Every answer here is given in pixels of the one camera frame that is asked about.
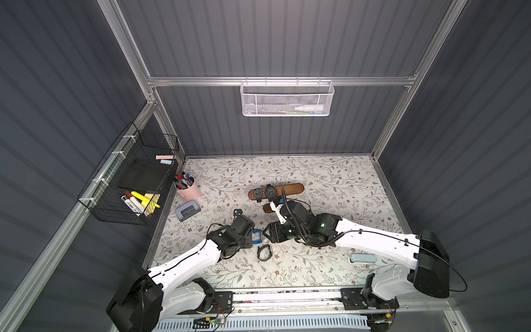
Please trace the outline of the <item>blue transparent watch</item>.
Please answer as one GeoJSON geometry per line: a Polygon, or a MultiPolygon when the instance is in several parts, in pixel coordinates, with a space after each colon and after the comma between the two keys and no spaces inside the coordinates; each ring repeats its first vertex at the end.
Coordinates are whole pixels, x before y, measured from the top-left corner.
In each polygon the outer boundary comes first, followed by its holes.
{"type": "Polygon", "coordinates": [[[264,237],[262,235],[262,231],[260,229],[253,229],[252,230],[252,244],[253,246],[260,245],[264,242],[264,237]]]}

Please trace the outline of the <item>black round watch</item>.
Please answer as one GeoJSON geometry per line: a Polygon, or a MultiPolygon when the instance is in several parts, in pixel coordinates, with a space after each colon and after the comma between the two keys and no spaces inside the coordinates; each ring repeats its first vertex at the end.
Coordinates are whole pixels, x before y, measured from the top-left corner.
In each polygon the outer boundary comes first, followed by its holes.
{"type": "Polygon", "coordinates": [[[270,244],[264,244],[257,249],[257,259],[265,262],[272,258],[273,253],[270,244]]]}

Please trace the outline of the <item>black rugged watch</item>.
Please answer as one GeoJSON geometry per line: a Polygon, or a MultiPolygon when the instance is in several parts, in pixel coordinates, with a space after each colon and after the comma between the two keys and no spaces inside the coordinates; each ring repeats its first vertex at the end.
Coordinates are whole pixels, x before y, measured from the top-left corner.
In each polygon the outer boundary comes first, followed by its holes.
{"type": "Polygon", "coordinates": [[[269,202],[274,201],[278,197],[277,189],[271,184],[266,186],[265,195],[269,202]]]}

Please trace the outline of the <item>black slim watch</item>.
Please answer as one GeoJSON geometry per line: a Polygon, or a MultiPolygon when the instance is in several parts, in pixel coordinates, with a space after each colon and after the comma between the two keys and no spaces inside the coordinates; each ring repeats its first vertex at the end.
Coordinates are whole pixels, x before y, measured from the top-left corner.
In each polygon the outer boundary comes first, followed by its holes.
{"type": "Polygon", "coordinates": [[[262,199],[264,197],[264,192],[261,190],[261,188],[256,188],[254,191],[253,191],[253,195],[254,195],[254,200],[257,202],[257,203],[261,203],[262,202],[262,199]]]}

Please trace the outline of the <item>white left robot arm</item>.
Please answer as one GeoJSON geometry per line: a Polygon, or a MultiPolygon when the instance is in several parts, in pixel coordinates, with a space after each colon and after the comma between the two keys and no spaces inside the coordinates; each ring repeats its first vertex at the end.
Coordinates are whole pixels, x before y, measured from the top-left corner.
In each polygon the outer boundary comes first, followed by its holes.
{"type": "Polygon", "coordinates": [[[197,246],[166,264],[130,270],[106,308],[113,325],[119,331],[153,331],[171,316],[208,312],[215,291],[195,275],[253,247],[253,228],[254,222],[240,214],[229,225],[209,229],[197,246]]]}

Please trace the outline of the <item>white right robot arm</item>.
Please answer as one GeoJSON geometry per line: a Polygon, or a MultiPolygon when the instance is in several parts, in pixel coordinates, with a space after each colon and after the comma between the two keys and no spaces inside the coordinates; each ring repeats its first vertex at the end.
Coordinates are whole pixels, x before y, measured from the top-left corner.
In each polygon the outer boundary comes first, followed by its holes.
{"type": "Polygon", "coordinates": [[[454,267],[432,231],[401,234],[370,228],[335,214],[315,215],[285,194],[271,199],[270,208],[278,220],[265,227],[264,236],[272,243],[294,240],[313,248],[354,248],[394,261],[392,269],[368,275],[362,292],[366,300],[390,301],[414,291],[445,299],[453,291],[450,273],[454,267]]]}

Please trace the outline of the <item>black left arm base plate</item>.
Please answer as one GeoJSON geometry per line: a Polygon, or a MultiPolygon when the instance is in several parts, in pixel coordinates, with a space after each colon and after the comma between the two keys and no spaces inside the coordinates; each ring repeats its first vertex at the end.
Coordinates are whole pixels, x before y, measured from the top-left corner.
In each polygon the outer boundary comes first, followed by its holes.
{"type": "Polygon", "coordinates": [[[199,308],[193,309],[194,313],[229,313],[232,311],[234,293],[231,291],[215,292],[213,295],[207,295],[199,308]]]}

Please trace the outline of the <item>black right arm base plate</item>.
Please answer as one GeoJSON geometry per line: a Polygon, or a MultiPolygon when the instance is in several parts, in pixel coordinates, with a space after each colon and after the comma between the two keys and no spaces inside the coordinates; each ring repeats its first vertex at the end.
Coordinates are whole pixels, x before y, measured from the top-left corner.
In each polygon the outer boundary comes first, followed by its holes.
{"type": "Polygon", "coordinates": [[[369,289],[362,287],[348,287],[340,289],[339,302],[345,310],[395,310],[400,307],[397,299],[383,300],[375,296],[369,289]]]}

